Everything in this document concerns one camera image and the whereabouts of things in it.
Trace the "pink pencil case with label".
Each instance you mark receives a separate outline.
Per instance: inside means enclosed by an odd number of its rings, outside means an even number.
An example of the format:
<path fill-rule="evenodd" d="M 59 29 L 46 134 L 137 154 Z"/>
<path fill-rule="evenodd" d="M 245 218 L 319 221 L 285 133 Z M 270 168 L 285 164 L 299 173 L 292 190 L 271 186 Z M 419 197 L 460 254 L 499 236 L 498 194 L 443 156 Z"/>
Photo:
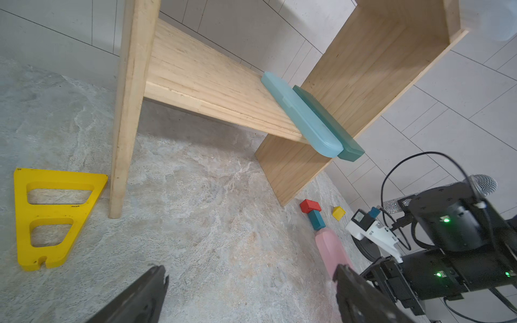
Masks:
<path fill-rule="evenodd" d="M 326 227 L 317 231 L 315 242 L 330 279 L 333 279 L 339 265 L 347 265 L 354 269 L 340 238 L 332 229 Z"/>

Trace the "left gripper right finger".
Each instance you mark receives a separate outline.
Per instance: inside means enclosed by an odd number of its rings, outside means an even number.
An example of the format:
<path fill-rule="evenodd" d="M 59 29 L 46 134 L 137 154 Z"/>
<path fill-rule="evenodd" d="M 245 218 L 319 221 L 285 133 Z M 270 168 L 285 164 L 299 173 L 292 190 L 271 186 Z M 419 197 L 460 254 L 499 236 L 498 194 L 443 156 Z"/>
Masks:
<path fill-rule="evenodd" d="M 360 277 L 351 267 L 338 265 L 333 281 L 337 284 L 337 304 L 344 323 L 411 323 L 393 302 Z"/>

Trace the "dark green pencil case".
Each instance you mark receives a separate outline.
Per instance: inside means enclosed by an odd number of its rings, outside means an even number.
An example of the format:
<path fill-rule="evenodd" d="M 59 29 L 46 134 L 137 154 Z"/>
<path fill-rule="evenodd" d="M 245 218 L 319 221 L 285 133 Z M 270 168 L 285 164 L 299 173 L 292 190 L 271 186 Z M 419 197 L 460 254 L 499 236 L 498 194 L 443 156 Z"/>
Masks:
<path fill-rule="evenodd" d="M 342 144 L 343 151 L 337 156 L 339 159 L 355 162 L 364 155 L 360 145 L 312 94 L 299 86 L 294 86 L 293 90 Z"/>

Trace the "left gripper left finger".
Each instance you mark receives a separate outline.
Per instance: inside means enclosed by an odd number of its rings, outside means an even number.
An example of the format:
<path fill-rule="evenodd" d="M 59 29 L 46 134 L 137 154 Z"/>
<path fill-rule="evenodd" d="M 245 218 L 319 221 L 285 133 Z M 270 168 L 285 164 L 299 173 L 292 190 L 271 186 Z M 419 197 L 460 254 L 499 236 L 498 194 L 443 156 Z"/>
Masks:
<path fill-rule="evenodd" d="M 168 285 L 165 267 L 153 266 L 91 317 L 88 323 L 158 322 Z"/>

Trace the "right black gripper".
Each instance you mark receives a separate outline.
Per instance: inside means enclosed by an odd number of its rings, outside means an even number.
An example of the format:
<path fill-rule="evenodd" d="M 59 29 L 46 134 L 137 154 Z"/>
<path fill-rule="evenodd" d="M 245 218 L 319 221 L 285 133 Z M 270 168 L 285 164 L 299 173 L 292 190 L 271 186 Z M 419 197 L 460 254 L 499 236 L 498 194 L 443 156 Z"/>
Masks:
<path fill-rule="evenodd" d="M 416 316 L 425 314 L 420 299 L 393 257 L 377 258 L 360 276 L 366 281 L 370 281 L 379 292 L 388 297 L 394 304 L 398 301 L 401 302 L 404 308 L 410 309 Z"/>

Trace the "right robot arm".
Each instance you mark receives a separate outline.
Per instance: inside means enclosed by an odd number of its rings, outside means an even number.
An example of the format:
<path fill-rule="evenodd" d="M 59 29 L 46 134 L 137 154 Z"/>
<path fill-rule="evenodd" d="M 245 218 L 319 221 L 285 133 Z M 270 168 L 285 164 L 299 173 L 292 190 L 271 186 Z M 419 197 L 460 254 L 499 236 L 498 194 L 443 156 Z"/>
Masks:
<path fill-rule="evenodd" d="M 516 220 L 505 220 L 469 183 L 457 182 L 390 202 L 421 226 L 432 245 L 404 257 L 376 259 L 361 276 L 394 303 L 424 315 L 425 300 L 516 284 Z"/>

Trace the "light blue pencil case bottom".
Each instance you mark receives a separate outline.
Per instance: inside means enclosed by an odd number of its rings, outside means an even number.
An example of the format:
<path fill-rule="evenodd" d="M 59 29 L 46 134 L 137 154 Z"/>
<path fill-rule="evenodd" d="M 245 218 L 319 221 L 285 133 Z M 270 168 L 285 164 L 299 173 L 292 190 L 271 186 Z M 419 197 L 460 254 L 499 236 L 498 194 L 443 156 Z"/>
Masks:
<path fill-rule="evenodd" d="M 330 158 L 337 157 L 343 151 L 343 145 L 338 138 L 285 80 L 271 72 L 265 72 L 261 82 L 314 150 Z"/>

